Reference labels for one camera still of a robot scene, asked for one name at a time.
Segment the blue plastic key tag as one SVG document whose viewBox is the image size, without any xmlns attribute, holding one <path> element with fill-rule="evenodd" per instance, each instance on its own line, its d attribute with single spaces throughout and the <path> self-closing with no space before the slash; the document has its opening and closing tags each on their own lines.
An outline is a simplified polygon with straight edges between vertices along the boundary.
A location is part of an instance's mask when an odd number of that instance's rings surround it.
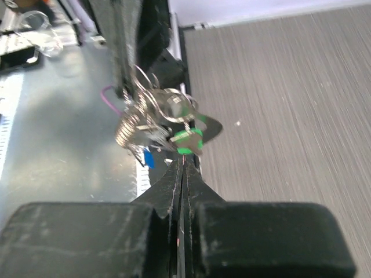
<svg viewBox="0 0 371 278">
<path fill-rule="evenodd" d="M 154 157 L 149 149 L 143 149 L 144 163 L 149 169 L 155 167 Z"/>
</svg>

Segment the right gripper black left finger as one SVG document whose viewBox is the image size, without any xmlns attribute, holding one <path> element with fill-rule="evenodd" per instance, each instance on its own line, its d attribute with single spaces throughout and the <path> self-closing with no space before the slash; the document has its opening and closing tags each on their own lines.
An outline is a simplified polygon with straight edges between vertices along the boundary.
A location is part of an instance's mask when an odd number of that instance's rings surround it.
<svg viewBox="0 0 371 278">
<path fill-rule="evenodd" d="M 183 162 L 129 203 L 32 202 L 1 232 L 2 277 L 173 277 Z"/>
</svg>

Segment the green plastic key tag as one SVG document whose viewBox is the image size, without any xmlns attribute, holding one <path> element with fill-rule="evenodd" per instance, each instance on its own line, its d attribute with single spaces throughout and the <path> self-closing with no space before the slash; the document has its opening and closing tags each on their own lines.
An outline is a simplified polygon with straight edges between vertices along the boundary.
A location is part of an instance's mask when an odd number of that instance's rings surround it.
<svg viewBox="0 0 371 278">
<path fill-rule="evenodd" d="M 190 127 L 189 120 L 185 121 L 183 125 L 184 130 L 175 133 L 174 136 L 169 139 L 169 142 L 181 155 L 202 155 L 203 130 Z"/>
</svg>

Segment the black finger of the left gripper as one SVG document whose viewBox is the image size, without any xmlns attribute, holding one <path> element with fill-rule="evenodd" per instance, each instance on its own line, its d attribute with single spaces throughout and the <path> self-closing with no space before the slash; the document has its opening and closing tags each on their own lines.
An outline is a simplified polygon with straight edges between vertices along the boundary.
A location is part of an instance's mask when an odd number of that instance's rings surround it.
<svg viewBox="0 0 371 278">
<path fill-rule="evenodd" d="M 114 87 L 119 97 L 123 93 L 137 98 L 134 66 L 145 67 L 139 48 L 139 29 L 143 1 L 89 1 L 95 22 L 112 52 Z"/>
</svg>

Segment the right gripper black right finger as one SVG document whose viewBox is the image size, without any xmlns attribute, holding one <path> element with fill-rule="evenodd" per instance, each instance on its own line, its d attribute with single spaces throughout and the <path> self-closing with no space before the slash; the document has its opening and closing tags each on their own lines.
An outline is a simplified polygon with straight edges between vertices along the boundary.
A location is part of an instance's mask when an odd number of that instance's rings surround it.
<svg viewBox="0 0 371 278">
<path fill-rule="evenodd" d="M 354 277 L 332 212 L 318 203 L 228 202 L 184 161 L 184 277 Z"/>
</svg>

